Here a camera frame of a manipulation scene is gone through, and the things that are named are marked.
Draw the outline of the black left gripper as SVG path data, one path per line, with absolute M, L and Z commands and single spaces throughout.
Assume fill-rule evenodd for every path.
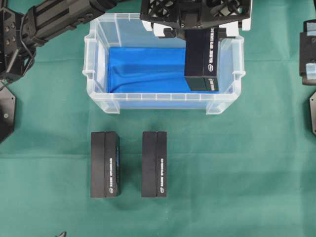
M 221 38 L 250 31 L 251 0 L 143 0 L 140 19 L 160 39 L 176 37 L 174 29 L 219 28 Z

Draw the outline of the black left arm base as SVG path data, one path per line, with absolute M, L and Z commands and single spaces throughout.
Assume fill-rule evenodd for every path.
M 16 97 L 4 87 L 0 91 L 0 142 L 9 137 L 15 128 Z

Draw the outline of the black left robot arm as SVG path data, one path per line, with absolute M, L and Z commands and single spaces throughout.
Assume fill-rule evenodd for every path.
M 0 84 L 18 81 L 34 65 L 36 49 L 116 7 L 116 0 L 46 0 L 25 14 L 0 3 Z M 186 38 L 190 30 L 225 28 L 228 36 L 251 27 L 250 0 L 144 0 L 140 19 L 160 38 Z

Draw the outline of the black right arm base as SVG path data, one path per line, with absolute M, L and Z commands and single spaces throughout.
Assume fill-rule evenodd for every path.
M 312 132 L 316 135 L 316 92 L 309 98 Z

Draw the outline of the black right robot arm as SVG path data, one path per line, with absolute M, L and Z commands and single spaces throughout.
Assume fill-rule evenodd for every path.
M 316 85 L 316 20 L 303 23 L 300 33 L 299 75 L 302 84 Z

